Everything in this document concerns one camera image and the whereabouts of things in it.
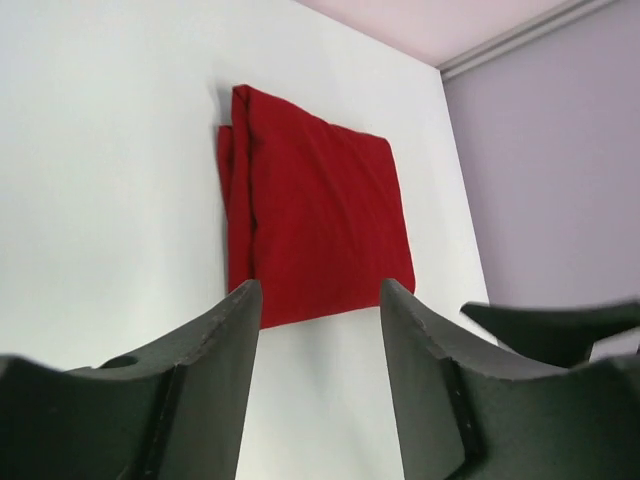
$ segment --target blurry black object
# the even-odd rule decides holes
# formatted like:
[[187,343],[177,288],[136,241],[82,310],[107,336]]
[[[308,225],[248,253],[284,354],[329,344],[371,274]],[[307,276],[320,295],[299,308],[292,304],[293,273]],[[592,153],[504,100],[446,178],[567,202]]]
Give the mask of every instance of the blurry black object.
[[247,281],[99,369],[0,357],[0,478],[235,478],[261,307]]
[[492,345],[382,286],[384,346],[407,480],[640,479],[640,356],[582,363],[640,325],[637,303],[588,311],[468,304]]

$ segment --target white surface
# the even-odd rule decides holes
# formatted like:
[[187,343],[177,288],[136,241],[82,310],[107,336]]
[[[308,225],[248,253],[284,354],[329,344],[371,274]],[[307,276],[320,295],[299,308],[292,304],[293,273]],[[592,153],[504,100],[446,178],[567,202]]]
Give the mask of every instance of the white surface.
[[299,0],[437,66],[566,0]]
[[[16,0],[0,65],[0,351],[98,365],[223,297],[212,128],[244,82],[387,137],[418,296],[486,300],[439,75],[408,56],[286,0]],[[377,309],[261,333],[238,478],[402,478]]]

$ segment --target folded cloth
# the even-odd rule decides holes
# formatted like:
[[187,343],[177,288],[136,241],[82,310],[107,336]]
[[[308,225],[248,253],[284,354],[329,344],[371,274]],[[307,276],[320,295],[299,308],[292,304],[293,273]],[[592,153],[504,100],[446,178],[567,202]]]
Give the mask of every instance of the folded cloth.
[[389,143],[247,85],[233,89],[218,169],[229,290],[256,278],[262,328],[378,305],[415,278]]

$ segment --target folded fabric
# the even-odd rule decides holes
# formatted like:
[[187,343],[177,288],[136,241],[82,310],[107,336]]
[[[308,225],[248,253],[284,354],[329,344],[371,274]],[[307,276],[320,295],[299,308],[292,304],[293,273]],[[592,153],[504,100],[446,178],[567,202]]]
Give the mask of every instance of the folded fabric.
[[229,290],[260,280],[262,328],[378,305],[385,278],[414,291],[385,139],[246,85],[231,119],[218,135]]

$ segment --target gray wall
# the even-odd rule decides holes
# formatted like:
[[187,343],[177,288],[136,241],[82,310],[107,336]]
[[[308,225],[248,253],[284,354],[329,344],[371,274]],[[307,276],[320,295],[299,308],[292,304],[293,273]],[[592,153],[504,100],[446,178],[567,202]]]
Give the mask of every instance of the gray wall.
[[491,301],[640,294],[640,1],[445,90]]

